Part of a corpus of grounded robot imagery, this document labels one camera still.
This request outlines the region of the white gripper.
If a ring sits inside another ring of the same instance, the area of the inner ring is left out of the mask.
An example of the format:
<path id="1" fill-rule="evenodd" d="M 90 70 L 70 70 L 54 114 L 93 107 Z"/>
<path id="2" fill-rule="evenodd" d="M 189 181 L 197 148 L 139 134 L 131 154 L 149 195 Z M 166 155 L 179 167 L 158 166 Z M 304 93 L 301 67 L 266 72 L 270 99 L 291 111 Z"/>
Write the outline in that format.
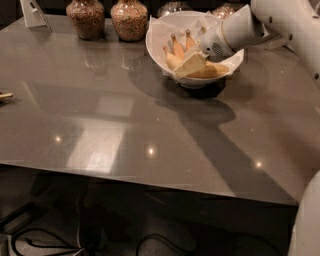
<path id="1" fill-rule="evenodd" d="M 201 50 L 212 60 L 223 60 L 234 55 L 234 51 L 224 39 L 222 26 L 216 25 L 201 37 L 200 46 L 195 44 L 184 53 L 185 60 L 173 70 L 178 78 L 186 77 L 205 67 L 206 58 L 198 53 Z"/>

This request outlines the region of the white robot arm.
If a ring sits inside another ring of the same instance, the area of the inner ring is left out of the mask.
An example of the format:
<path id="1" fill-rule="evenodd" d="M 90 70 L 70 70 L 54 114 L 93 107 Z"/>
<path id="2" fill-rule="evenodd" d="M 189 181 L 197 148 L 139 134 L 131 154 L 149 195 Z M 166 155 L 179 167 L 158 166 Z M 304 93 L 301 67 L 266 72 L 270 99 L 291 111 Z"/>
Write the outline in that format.
<path id="1" fill-rule="evenodd" d="M 205 32 L 196 48 L 211 57 L 228 57 L 274 35 L 289 41 L 320 87 L 320 17 L 309 0 L 250 0 Z M 320 256 L 320 171 L 312 177 L 300 201 L 288 256 Z"/>

